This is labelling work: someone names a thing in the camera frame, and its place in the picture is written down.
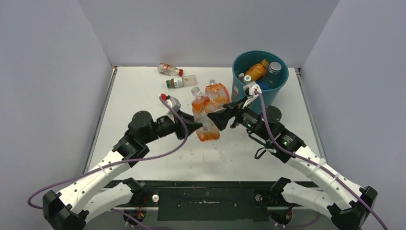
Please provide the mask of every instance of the blue trash bin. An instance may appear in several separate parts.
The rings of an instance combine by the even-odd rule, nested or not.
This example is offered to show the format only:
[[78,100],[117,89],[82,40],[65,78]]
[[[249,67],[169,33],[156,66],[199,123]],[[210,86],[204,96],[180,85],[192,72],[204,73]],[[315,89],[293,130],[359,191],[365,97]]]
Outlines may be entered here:
[[[238,75],[240,73],[245,73],[249,70],[249,68],[257,63],[260,63],[263,59],[266,59],[269,63],[276,61],[282,65],[282,70],[279,73],[279,82],[276,84],[276,87],[271,90],[262,90],[262,95],[264,97],[265,106],[271,105],[273,100],[275,99],[276,95],[278,94],[279,90],[282,86],[287,82],[289,77],[288,67],[286,66],[285,62],[282,61],[278,56],[271,54],[266,51],[260,50],[253,50],[248,51],[240,56],[238,56],[233,63],[233,88],[231,93],[231,101],[236,102],[245,97],[244,90],[242,87],[245,83],[241,82],[238,79]],[[255,113],[260,114],[261,112],[261,102],[258,99],[254,100],[254,102],[249,106],[251,110]]]

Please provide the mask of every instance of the sticker on bin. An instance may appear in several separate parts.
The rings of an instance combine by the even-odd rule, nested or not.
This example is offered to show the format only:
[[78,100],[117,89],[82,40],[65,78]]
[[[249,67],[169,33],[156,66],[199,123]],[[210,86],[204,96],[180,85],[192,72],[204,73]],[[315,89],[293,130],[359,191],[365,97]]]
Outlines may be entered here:
[[238,97],[238,88],[236,85],[234,86],[234,96]]

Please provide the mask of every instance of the white table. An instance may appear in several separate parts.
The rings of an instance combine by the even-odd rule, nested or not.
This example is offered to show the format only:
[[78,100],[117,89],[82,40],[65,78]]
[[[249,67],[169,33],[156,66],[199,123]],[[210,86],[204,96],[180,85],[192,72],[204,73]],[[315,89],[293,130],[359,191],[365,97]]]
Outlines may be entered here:
[[[196,75],[201,90],[204,91],[210,79],[215,79],[223,83],[231,94],[231,68],[183,69],[184,75]],[[191,87],[169,90],[165,81],[171,78],[159,74],[156,67],[118,68],[97,142],[88,163],[90,167],[95,166],[124,135],[136,112],[146,110],[154,119],[164,115],[158,99],[161,93],[178,98],[182,104],[181,110],[192,114]],[[281,122],[320,156],[294,69],[289,69],[289,79],[272,105],[281,110]],[[175,134],[151,142],[148,144],[150,153],[147,157],[165,153],[179,143]],[[254,159],[254,154],[260,147],[248,138],[242,126],[225,129],[220,133],[218,141],[201,142],[196,134],[192,134],[179,151],[161,159],[141,161],[116,179],[134,177],[136,180],[277,181],[280,177],[287,177],[293,181],[309,181],[297,170],[281,163],[270,154],[264,154],[260,160]]]

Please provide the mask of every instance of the white label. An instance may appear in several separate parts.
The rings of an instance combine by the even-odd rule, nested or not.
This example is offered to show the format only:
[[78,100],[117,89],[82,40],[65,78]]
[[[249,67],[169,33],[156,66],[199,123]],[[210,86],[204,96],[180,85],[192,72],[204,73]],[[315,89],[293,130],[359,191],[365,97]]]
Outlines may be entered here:
[[182,80],[182,78],[174,78],[173,79],[173,85],[175,86],[175,88],[178,88],[178,87],[182,87],[183,86],[183,80]]
[[236,85],[234,86],[234,96],[238,97],[238,88]]

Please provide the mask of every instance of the gray wall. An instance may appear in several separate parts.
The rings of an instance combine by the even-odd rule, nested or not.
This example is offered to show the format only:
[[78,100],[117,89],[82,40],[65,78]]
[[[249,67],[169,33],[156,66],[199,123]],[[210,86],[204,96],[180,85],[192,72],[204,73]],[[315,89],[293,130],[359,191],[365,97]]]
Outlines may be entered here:
[[0,229],[51,229],[26,199],[82,172],[110,74],[76,0],[0,1]]
[[301,67],[338,0],[79,0],[110,61],[231,66],[261,49]]
[[[378,190],[389,229],[406,218],[406,1],[341,0],[302,69],[328,162]],[[382,229],[370,216],[364,230]]]

